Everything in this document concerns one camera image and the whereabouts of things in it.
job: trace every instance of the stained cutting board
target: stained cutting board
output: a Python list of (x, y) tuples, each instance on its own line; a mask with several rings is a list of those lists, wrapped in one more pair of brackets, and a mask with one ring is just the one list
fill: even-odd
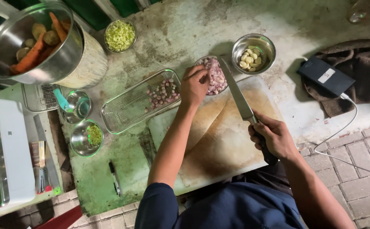
[[(237, 84), (250, 107), (282, 120), (261, 77), (250, 77)], [(176, 112), (177, 108), (149, 120), (157, 149)], [(207, 96), (193, 119), (176, 186), (191, 191), (266, 165), (261, 151), (250, 141), (248, 126), (249, 122), (241, 119), (229, 88), (217, 96)]]

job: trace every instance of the pen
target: pen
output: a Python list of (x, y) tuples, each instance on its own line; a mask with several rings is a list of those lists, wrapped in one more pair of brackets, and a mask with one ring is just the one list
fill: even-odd
[(113, 176), (113, 179), (114, 179), (114, 189), (116, 190), (117, 195), (121, 197), (120, 186), (119, 186), (119, 183), (117, 182), (116, 172), (114, 170), (114, 165), (111, 161), (109, 162), (109, 167), (110, 167), (111, 175)]

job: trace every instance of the knife handle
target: knife handle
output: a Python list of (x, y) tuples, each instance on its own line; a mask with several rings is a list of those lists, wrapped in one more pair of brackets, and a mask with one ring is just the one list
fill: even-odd
[(271, 166), (274, 166), (277, 164), (278, 162), (278, 158), (276, 156), (274, 156), (274, 154), (270, 153), (268, 147), (267, 147), (267, 143), (265, 141), (265, 138), (263, 135), (261, 135), (260, 133), (258, 133), (256, 130), (254, 130), (254, 136), (259, 138), (260, 140), (260, 143), (259, 145), (261, 146), (262, 148), (262, 152), (263, 152), (263, 156), (264, 156), (264, 161), (267, 162), (267, 164), (271, 165)]

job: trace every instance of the white label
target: white label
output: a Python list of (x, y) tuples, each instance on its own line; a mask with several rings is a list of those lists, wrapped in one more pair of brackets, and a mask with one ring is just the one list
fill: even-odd
[(319, 79), (318, 81), (321, 82), (321, 83), (325, 83), (326, 80), (328, 80), (333, 74), (335, 73), (335, 71), (331, 68), (329, 68)]

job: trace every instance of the brown towel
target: brown towel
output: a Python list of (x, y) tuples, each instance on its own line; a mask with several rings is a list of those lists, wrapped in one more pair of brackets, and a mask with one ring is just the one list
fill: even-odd
[[(335, 44), (315, 54), (326, 63), (355, 79), (345, 93), (356, 103), (370, 103), (370, 39), (359, 39)], [(337, 99), (302, 77), (303, 88), (319, 101), (329, 117), (354, 109), (347, 100)]]

